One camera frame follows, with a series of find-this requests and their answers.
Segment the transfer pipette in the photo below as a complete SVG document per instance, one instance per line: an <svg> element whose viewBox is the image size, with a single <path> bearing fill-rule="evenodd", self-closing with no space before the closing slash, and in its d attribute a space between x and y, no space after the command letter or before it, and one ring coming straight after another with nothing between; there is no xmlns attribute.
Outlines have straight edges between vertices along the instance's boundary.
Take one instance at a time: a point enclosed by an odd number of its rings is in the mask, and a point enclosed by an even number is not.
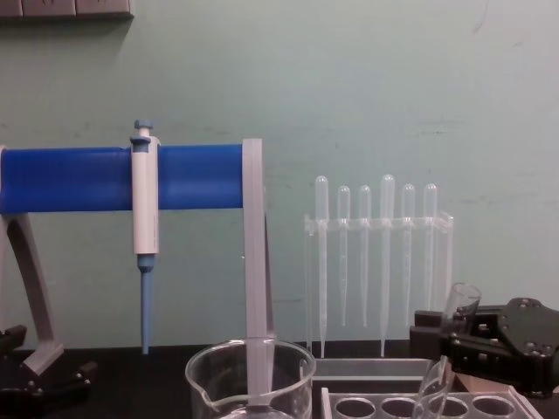
<svg viewBox="0 0 559 419"><path fill-rule="evenodd" d="M371 215L370 188L363 185L359 188L359 218L361 221L361 303L363 326L367 326L367 296L369 294L369 220Z"/></svg>
<svg viewBox="0 0 559 419"><path fill-rule="evenodd" d="M392 218L394 218L394 177L392 175L385 175L381 180L381 218L383 222L381 356L384 356L390 309L390 231L392 230Z"/></svg>
<svg viewBox="0 0 559 419"><path fill-rule="evenodd" d="M319 327L321 335L321 358L324 358L324 344L326 341L327 328L327 234L328 234L328 179L318 176L314 181L314 216L318 230L318 277L319 277Z"/></svg>
<svg viewBox="0 0 559 419"><path fill-rule="evenodd" d="M305 215L305 225L310 216ZM313 352L313 229L305 228L305 307L307 309L307 350Z"/></svg>
<svg viewBox="0 0 559 419"><path fill-rule="evenodd" d="M402 259L402 285L404 287L404 322L410 325L411 292L411 229L416 214L416 189L408 183L402 189L402 218L404 219L404 258Z"/></svg>
<svg viewBox="0 0 559 419"><path fill-rule="evenodd" d="M450 228L446 233L446 273L445 273L445 297L450 294L452 287L452 244L454 243L454 217L445 215L446 222ZM444 298L441 299L440 306L445 303Z"/></svg>
<svg viewBox="0 0 559 419"><path fill-rule="evenodd" d="M427 310L432 310L433 294L433 253L435 241L435 217L437 216L437 187L429 183L423 192L423 216L427 223L425 230L425 267L424 289L426 292Z"/></svg>
<svg viewBox="0 0 559 419"><path fill-rule="evenodd" d="M340 223L340 295L342 297L342 326L346 326L348 299L348 221L350 217L350 192L347 186L338 189L338 220Z"/></svg>

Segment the rack hole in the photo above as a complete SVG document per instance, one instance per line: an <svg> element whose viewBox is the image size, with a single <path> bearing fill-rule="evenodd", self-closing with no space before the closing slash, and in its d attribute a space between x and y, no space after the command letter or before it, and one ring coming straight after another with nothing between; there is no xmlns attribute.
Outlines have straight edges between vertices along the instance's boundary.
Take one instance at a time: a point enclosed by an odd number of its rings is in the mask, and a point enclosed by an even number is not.
<svg viewBox="0 0 559 419"><path fill-rule="evenodd" d="M375 406L367 399L343 399L335 405L341 415L347 417L371 417L375 413Z"/></svg>
<svg viewBox="0 0 559 419"><path fill-rule="evenodd" d="M429 410L433 413L437 413L440 409L440 404L443 401L442 397L437 397L429 403ZM443 417L459 417L468 413L468 407L464 402L454 397L448 397L446 399L445 408L443 409L441 415Z"/></svg>
<svg viewBox="0 0 559 419"><path fill-rule="evenodd" d="M389 399L383 403L385 413L397 418L411 417L414 401L412 399Z"/></svg>
<svg viewBox="0 0 559 419"><path fill-rule="evenodd" d="M500 397L477 397L473 406L486 415L509 416L514 413L513 405Z"/></svg>

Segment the beaker rim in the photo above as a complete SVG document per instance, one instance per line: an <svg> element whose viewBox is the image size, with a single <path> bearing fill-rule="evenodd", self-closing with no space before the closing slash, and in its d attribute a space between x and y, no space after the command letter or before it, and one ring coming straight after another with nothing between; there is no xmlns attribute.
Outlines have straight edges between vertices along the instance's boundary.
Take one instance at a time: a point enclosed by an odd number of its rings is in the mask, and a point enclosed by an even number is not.
<svg viewBox="0 0 559 419"><path fill-rule="evenodd" d="M466 282L456 282L452 284L452 292L466 299L481 299L480 289Z"/></svg>
<svg viewBox="0 0 559 419"><path fill-rule="evenodd" d="M307 363L308 363L308 366L309 366L309 369L308 369L307 373L300 380L298 380L297 382L295 382L294 384L292 384L290 386L283 387L283 388L278 388L274 391L270 391L270 392L264 393L262 395L232 395L232 396L229 396L229 397L225 397L224 399L219 399L219 400L215 400L215 401L210 399L206 390L204 388L202 388L191 377L191 374L189 374L189 369L191 369L192 366L195 365L197 361L199 361L201 358L203 358L207 354L211 354L213 352L217 352L217 351L223 350L223 349L225 349L227 347L231 347L231 346L238 346L238 345L246 346L246 342L250 342L250 341L258 341L258 342L263 342L263 343L266 343L266 344L273 344L275 347L288 347L288 348L291 348L291 349L299 352L307 360ZM212 345L210 347L207 347L206 349L204 349L204 350L198 352L197 354L195 354L186 363L186 368L184 369L184 375L186 377L186 380L202 396L206 405L208 405L209 407L212 407L213 409L216 408L216 407L219 407L223 404L230 403L230 402L248 401L250 398L253 398L255 396L257 396L259 399L264 399L264 400L269 399L271 401L273 398L275 398L279 395L289 393L289 392L295 390L296 388L299 388L299 387L305 385L309 380L311 380L313 378L313 375L314 375L315 372L316 372L316 360L314 359L313 355L311 353L309 353L304 347L300 347L299 345L295 345L295 344L290 343L290 342L285 342L283 340L276 340L274 338L245 338L245 339L226 340L226 341L218 343L216 345Z"/></svg>

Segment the blue bar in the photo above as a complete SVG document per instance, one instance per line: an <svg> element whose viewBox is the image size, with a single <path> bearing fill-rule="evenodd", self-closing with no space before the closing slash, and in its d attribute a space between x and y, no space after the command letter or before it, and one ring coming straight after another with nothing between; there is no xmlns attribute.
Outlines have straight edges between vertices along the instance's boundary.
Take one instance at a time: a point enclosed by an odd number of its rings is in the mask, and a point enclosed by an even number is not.
<svg viewBox="0 0 559 419"><path fill-rule="evenodd" d="M241 208L242 146L159 149L159 208ZM0 213L132 209L130 148L2 152Z"/></svg>

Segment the glass beaker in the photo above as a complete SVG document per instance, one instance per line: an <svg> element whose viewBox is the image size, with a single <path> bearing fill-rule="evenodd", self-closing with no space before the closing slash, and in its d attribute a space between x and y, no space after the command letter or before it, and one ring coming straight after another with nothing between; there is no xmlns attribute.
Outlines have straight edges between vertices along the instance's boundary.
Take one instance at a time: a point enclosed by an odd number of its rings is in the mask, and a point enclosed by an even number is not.
<svg viewBox="0 0 559 419"><path fill-rule="evenodd" d="M314 357L267 338L230 340L186 365L194 419L310 419Z"/></svg>

